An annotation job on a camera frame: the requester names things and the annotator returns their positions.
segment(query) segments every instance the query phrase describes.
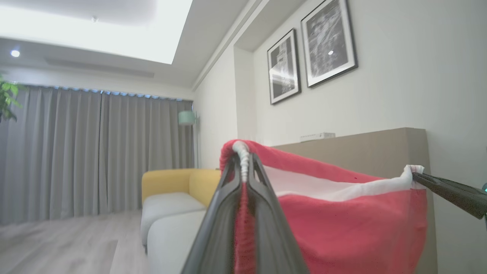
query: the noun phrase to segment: gray sofa cushion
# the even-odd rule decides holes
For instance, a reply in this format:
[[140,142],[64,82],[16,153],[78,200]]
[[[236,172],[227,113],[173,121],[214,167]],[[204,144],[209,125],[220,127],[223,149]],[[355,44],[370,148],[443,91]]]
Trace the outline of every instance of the gray sofa cushion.
[[162,217],[193,211],[205,210],[205,206],[187,193],[167,193],[147,197],[142,207],[140,237],[147,245],[150,226]]
[[150,274],[181,273],[205,213],[172,215],[152,224],[147,243]]

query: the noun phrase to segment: beige panel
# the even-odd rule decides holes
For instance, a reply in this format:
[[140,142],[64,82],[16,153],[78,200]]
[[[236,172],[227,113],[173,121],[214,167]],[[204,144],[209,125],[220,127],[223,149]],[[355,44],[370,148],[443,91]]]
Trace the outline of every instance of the beige panel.
[[[408,164],[422,165],[425,173],[430,172],[428,140],[424,129],[399,128],[275,148],[383,178],[399,176]],[[438,273],[431,191],[428,191],[428,224],[427,240],[416,268],[417,274]]]

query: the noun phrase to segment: black picture frame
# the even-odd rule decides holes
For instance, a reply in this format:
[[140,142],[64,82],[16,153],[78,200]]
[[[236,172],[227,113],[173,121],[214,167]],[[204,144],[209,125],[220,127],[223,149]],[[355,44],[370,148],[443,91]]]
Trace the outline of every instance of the black picture frame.
[[325,0],[301,20],[306,82],[314,87],[358,68],[347,0]]
[[296,30],[291,29],[267,51],[270,103],[301,93]]

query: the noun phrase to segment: red cloth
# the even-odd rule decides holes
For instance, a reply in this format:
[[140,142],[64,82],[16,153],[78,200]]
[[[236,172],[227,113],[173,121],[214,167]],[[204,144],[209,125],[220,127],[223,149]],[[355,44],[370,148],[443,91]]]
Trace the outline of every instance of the red cloth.
[[[222,148],[220,168],[234,154]],[[381,179],[244,141],[265,166],[312,274],[413,273],[426,240],[424,187],[401,177]],[[235,226],[235,274],[256,267],[254,217],[243,187]]]

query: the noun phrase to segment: curtain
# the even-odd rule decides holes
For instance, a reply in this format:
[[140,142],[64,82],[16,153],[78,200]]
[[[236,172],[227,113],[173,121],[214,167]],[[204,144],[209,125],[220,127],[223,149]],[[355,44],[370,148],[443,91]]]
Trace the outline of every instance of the curtain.
[[191,102],[30,87],[17,122],[0,124],[0,221],[141,207],[148,170],[192,167]]
[[142,206],[141,178],[148,170],[190,168],[192,127],[178,125],[178,113],[192,102],[104,94],[100,167],[107,208],[117,212]]

